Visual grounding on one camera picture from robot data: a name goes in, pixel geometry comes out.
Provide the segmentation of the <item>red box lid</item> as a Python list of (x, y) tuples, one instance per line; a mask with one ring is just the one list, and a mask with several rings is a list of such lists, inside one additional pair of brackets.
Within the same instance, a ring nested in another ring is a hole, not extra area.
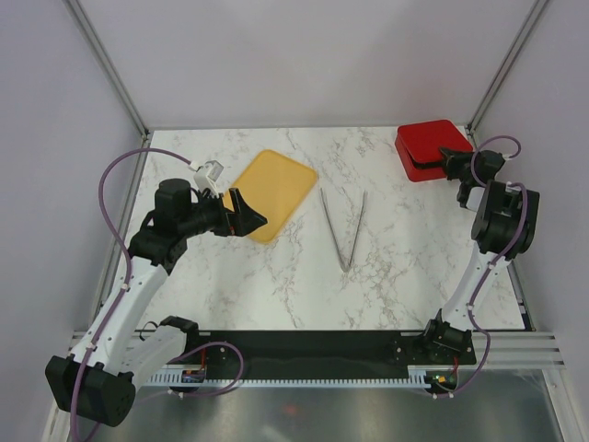
[(467, 138), (449, 120), (401, 125), (397, 136), (409, 158), (419, 165), (440, 162), (443, 159), (441, 148), (466, 153), (472, 151)]

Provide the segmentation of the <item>metal tongs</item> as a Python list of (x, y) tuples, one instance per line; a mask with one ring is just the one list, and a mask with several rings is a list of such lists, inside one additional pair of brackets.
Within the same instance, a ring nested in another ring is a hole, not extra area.
[(348, 273), (355, 261), (368, 202), (368, 191), (363, 191), (361, 202), (356, 206), (358, 211), (346, 216), (343, 216), (341, 211), (330, 210), (328, 193), (323, 187), (319, 188), (319, 197), (338, 264), (343, 273)]

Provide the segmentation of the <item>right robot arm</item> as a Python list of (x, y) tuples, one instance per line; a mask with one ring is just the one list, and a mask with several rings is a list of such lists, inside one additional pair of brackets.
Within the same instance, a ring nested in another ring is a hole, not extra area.
[(540, 193), (521, 183), (496, 180), (509, 155), (489, 150), (459, 152), (448, 147), (439, 151), (445, 176), (460, 181), (460, 206), (476, 214), (470, 234), (473, 250), (454, 294), (428, 321), (414, 348), (431, 364), (472, 364), (472, 332), (483, 331), (478, 307), (500, 273), (530, 248)]

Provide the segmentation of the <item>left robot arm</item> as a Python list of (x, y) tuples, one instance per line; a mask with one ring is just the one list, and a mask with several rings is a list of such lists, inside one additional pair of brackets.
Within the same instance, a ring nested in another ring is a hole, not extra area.
[(139, 320), (186, 252), (188, 241), (211, 232), (245, 237), (268, 220), (250, 208), (239, 189), (229, 191), (232, 208), (209, 192), (192, 198), (188, 181), (159, 183), (155, 207), (147, 214), (126, 252), (126, 273), (87, 334), (66, 357), (55, 356), (45, 368), (58, 407), (72, 418), (84, 417), (111, 427), (131, 410), (136, 392), (173, 359), (196, 360), (201, 340), (190, 332), (197, 323), (169, 316), (143, 342), (129, 342)]

